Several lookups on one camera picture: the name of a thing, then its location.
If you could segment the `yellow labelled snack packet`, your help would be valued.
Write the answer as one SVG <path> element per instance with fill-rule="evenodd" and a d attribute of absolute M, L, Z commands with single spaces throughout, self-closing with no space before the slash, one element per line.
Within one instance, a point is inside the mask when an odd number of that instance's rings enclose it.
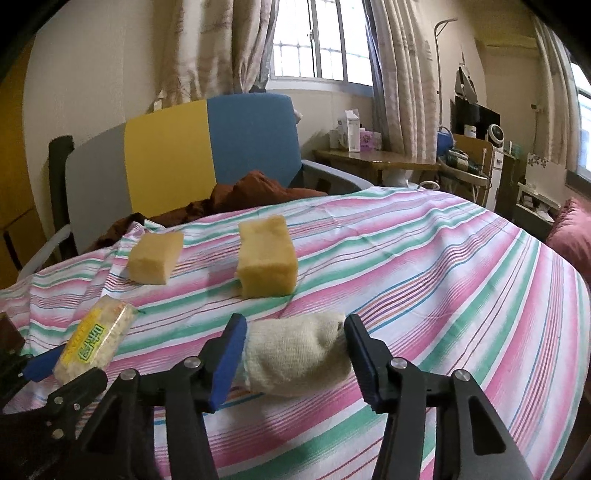
<path fill-rule="evenodd" d="M 65 385 L 91 368 L 107 367 L 138 314 L 129 303 L 101 297 L 61 352 L 53 369 L 56 380 Z"/>

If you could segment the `cream sock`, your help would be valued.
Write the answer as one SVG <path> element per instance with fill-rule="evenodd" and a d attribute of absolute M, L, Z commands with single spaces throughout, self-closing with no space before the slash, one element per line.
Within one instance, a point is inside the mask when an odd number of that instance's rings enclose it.
<path fill-rule="evenodd" d="M 250 323 L 233 384 L 282 397 L 341 384 L 352 371 L 345 319 L 342 313 L 318 312 Z"/>

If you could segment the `dark brown blanket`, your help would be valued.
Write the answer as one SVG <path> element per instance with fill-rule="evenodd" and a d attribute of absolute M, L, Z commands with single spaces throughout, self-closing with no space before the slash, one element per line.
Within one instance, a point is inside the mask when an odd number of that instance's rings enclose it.
<path fill-rule="evenodd" d="M 211 196 L 205 200 L 190 202 L 184 207 L 152 217 L 145 217 L 141 213 L 135 212 L 119 219 L 86 252 L 113 246 L 127 233 L 133 222 L 144 225 L 146 220 L 150 220 L 164 228 L 169 228 L 215 214 L 327 196 L 329 182 L 320 180 L 318 185 L 322 187 L 321 190 L 283 187 L 276 180 L 266 177 L 263 172 L 253 170 L 233 185 L 216 184 Z"/>

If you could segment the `white carton on desk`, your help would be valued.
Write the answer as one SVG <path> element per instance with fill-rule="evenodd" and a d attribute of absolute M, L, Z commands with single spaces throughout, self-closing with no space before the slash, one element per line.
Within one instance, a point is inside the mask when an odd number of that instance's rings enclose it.
<path fill-rule="evenodd" d="M 346 110 L 344 120 L 346 149 L 349 152 L 359 153 L 361 151 L 361 119 L 358 109 Z"/>

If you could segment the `yellow wooden wardrobe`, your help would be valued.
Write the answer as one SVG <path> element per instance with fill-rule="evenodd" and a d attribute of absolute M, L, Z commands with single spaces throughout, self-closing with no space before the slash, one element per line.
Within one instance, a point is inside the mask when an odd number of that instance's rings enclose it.
<path fill-rule="evenodd" d="M 1 286 L 14 284 L 46 236 L 32 194 L 23 130 L 28 42 L 1 82 Z"/>

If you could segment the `white small fan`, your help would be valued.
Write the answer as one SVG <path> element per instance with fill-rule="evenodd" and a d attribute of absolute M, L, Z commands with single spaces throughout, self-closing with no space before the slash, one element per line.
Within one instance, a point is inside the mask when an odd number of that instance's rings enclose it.
<path fill-rule="evenodd" d="M 488 126 L 486 140 L 496 148 L 502 148 L 505 141 L 505 133 L 500 125 L 491 124 Z"/>

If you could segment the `striped pink green bedsheet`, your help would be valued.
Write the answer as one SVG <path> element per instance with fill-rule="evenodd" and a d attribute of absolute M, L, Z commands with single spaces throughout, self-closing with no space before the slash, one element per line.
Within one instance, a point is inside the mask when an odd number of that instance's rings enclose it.
<path fill-rule="evenodd" d="M 287 220 L 297 251 L 294 293 L 242 299 L 238 225 Z M 165 370 L 250 321 L 317 311 L 360 316 L 396 356 L 440 374 L 468 370 L 532 475 L 549 478 L 575 422 L 590 357 L 590 294 L 550 247 L 493 212 L 444 192 L 374 187 L 215 215 L 182 226 L 184 249 L 167 284 L 141 286 L 124 269 L 154 223 L 114 246 L 46 268 L 4 289 L 1 309 L 37 355 L 65 342 L 102 296 L 139 318 L 107 374 Z"/>

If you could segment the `grey yellow blue headboard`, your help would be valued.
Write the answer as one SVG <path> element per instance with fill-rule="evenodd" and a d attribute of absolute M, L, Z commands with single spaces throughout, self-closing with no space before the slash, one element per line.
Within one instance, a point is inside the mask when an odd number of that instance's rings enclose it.
<path fill-rule="evenodd" d="M 164 108 L 76 146 L 65 167 L 69 223 L 83 252 L 119 219 L 204 200 L 252 170 L 293 184 L 301 171 L 294 104 L 249 93 Z"/>

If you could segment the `window with metal bars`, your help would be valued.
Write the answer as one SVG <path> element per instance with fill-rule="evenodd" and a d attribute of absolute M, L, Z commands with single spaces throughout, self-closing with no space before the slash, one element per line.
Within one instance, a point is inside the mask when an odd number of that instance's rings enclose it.
<path fill-rule="evenodd" d="M 273 80 L 373 85 L 361 1 L 281 1 L 271 50 Z"/>

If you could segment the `beige patterned left curtain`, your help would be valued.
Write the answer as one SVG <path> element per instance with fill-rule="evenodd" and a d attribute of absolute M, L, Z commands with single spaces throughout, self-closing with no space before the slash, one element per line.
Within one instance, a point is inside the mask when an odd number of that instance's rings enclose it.
<path fill-rule="evenodd" d="M 266 91 L 279 7 L 273 0 L 178 1 L 152 109 Z"/>

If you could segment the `beige patterned curtain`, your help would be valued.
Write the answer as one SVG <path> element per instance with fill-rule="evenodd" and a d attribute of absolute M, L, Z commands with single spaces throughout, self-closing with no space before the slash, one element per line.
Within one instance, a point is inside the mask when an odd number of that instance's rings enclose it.
<path fill-rule="evenodd" d="M 417 1 L 372 1 L 380 72 L 379 99 L 391 150 L 410 161 L 436 161 L 439 127 L 433 52 Z"/>
<path fill-rule="evenodd" d="M 178 1 L 152 109 L 266 91 L 279 7 L 273 0 Z"/>

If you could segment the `pink pillow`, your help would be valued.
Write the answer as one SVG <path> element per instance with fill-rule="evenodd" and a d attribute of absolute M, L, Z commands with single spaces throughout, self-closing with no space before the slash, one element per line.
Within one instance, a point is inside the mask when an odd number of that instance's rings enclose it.
<path fill-rule="evenodd" d="M 581 201 L 572 197 L 564 203 L 545 244 L 567 260 L 587 284 L 590 283 L 590 211 Z"/>

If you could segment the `yellow sponge block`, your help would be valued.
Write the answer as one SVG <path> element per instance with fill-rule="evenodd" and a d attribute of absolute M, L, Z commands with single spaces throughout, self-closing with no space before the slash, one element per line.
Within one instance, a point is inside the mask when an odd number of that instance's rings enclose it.
<path fill-rule="evenodd" d="M 145 233 L 130 251 L 128 278 L 143 285 L 165 285 L 182 249 L 181 232 Z"/>
<path fill-rule="evenodd" d="M 280 297 L 294 293 L 297 253 L 283 216 L 238 224 L 240 246 L 235 276 L 243 298 Z"/>

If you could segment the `beige patterned right curtain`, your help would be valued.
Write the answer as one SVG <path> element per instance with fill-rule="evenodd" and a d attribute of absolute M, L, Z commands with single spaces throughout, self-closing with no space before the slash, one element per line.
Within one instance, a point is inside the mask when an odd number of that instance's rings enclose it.
<path fill-rule="evenodd" d="M 436 161 L 439 127 L 433 52 L 417 1 L 372 1 L 380 72 L 379 99 L 391 150 L 410 161 Z"/>

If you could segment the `wooden bedside desk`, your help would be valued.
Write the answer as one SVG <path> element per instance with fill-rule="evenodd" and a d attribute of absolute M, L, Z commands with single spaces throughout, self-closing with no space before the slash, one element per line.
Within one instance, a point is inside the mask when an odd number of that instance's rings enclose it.
<path fill-rule="evenodd" d="M 315 159 L 322 162 L 346 163 L 362 170 L 376 172 L 379 185 L 383 185 L 386 171 L 405 170 L 412 172 L 439 172 L 438 163 L 412 162 L 404 155 L 388 151 L 348 152 L 344 150 L 315 150 Z"/>

